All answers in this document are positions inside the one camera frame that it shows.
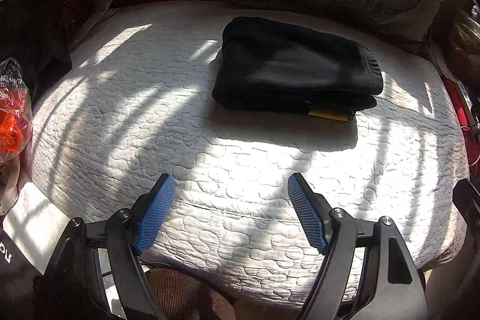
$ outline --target black plastic arm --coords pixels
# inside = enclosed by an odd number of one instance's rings
[[[453,203],[473,231],[480,228],[480,194],[468,179],[457,182],[453,189]]]
[[[426,320],[427,306],[417,268],[389,217],[373,228],[375,245],[365,248],[361,281],[349,320]]]
[[[106,248],[118,296],[128,319],[167,320],[127,237],[127,231],[135,223],[130,209],[120,209],[105,225]]]
[[[354,219],[345,210],[330,205],[312,192],[302,175],[293,175],[322,225],[331,227],[321,269],[298,320],[334,320],[350,275],[356,247],[365,247],[363,269],[353,307],[342,310],[343,320],[426,320],[427,306],[417,269],[394,221],[383,216],[371,222]],[[298,213],[305,204],[292,202]]]
[[[334,320],[345,293],[357,239],[357,225],[343,209],[329,213],[333,235],[328,255],[298,319]]]
[[[80,217],[65,227],[42,278],[34,282],[36,319],[119,319],[110,312],[98,260]]]

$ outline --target folded black fleece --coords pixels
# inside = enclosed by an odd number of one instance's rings
[[[333,34],[256,17],[224,29],[213,98],[232,110],[353,114],[376,106],[380,67],[365,46]]]

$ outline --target bed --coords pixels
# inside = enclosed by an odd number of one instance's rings
[[[385,88],[353,122],[229,112],[211,97],[223,28],[261,16],[356,40]],[[301,172],[352,216],[391,216],[417,267],[462,245],[452,204],[469,176],[463,136],[435,68],[367,34],[289,12],[223,2],[118,10],[71,55],[73,69],[34,108],[20,199],[5,229],[44,271],[68,219],[130,207],[163,172],[176,194],[146,259],[181,264],[237,295],[299,307],[322,256],[287,196]],[[356,253],[346,298],[362,269]]]

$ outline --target blue pad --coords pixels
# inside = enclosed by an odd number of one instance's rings
[[[172,176],[169,175],[138,224],[138,236],[135,242],[138,255],[152,247],[174,195],[175,184]]]
[[[323,222],[311,206],[300,184],[293,175],[289,177],[287,190],[308,242],[312,247],[317,248],[318,252],[322,252],[326,247],[326,239],[323,234]]]

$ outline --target screw head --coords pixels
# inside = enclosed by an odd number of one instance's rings
[[[78,227],[82,223],[82,219],[80,217],[75,217],[72,219],[73,226]]]
[[[386,226],[391,226],[393,224],[393,220],[388,216],[383,216],[380,219]]]
[[[341,218],[344,218],[345,217],[345,211],[342,209],[342,208],[335,208],[335,209],[332,209],[332,214],[333,216],[341,219]]]
[[[118,211],[118,215],[122,218],[122,219],[126,219],[127,217],[129,217],[131,215],[131,211],[130,209],[127,209],[127,208],[124,208],[124,209],[120,209]]]

